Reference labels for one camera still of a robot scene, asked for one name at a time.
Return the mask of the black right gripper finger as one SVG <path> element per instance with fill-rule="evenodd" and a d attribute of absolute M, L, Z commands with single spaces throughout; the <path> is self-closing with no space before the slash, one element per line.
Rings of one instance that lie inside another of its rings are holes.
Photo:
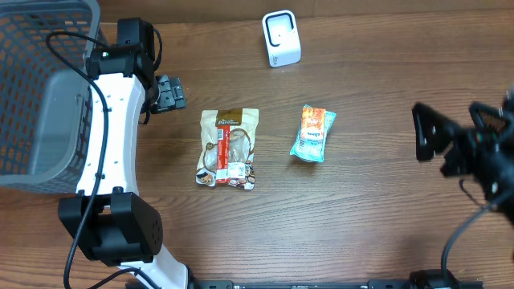
<path fill-rule="evenodd" d="M 432 107 L 416 103 L 412 108 L 416 136 L 416 158 L 430 161 L 443 153 L 462 126 Z"/>
<path fill-rule="evenodd" d="M 507 128 L 507 120 L 500 108 L 493 108 L 480 102 L 473 102 L 469 112 L 474 125 L 480 130 L 502 133 Z"/>

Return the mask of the brown white snack pouch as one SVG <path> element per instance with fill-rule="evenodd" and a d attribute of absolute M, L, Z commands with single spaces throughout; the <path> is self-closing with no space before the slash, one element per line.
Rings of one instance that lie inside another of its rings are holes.
<path fill-rule="evenodd" d="M 202 153 L 195 174 L 196 182 L 209 187 L 230 185 L 245 190 L 254 189 L 255 138 L 258 124 L 257 108 L 203 111 L 200 121 Z M 230 147 L 228 179 L 226 183 L 219 184 L 216 182 L 218 127 L 222 125 L 230 126 Z"/>

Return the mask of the teal snack bag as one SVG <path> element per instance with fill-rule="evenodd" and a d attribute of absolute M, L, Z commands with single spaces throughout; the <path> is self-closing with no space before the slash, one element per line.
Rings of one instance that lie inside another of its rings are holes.
<path fill-rule="evenodd" d="M 299 130 L 296 135 L 295 142 L 290 150 L 290 154 L 307 162 L 323 162 L 324 149 L 327 141 L 328 132 L 330 131 L 336 117 L 337 114 L 335 112 L 330 112 L 326 110 L 324 122 L 324 138 L 322 141 L 302 140 L 300 138 L 300 122 Z"/>

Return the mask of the red white stick pack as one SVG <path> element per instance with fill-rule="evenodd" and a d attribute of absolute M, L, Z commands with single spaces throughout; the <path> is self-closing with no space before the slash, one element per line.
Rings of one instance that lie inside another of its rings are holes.
<path fill-rule="evenodd" d="M 218 156 L 216 182 L 226 183 L 228 176 L 228 152 L 230 147 L 230 126 L 222 125 L 218 127 Z"/>

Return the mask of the orange tissue pack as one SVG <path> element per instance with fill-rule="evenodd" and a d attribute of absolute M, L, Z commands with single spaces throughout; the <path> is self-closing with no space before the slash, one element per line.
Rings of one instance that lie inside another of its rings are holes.
<path fill-rule="evenodd" d="M 304 106 L 301 116 L 300 138 L 302 140 L 322 141 L 326 110 Z"/>

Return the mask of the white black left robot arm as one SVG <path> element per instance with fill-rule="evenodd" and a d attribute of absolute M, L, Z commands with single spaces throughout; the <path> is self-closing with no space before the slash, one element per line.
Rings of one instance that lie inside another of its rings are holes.
<path fill-rule="evenodd" d="M 99 281 L 101 287 L 124 273 L 143 287 L 197 287 L 187 265 L 177 261 L 163 243 L 161 215 L 138 192 L 135 173 L 137 129 L 141 114 L 150 116 L 178 108 L 161 63 L 159 32 L 141 18 L 117 23 L 112 46 L 93 39 L 94 48 L 79 75 L 92 93 L 92 122 L 84 170 L 74 197 L 59 201 L 58 215 L 73 242 L 63 273 L 70 273 L 77 250 L 117 272 Z"/>

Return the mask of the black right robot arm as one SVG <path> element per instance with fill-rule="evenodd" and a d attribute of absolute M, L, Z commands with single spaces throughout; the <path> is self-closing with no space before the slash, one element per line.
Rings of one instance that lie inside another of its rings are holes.
<path fill-rule="evenodd" d="M 442 252 L 443 267 L 456 240 L 487 212 L 498 211 L 513 221 L 513 90 L 506 91 L 498 108 L 473 102 L 469 113 L 473 125 L 464 127 L 427 104 L 412 107 L 417 160 L 444 155 L 441 174 L 471 176 L 486 201 L 450 236 Z"/>

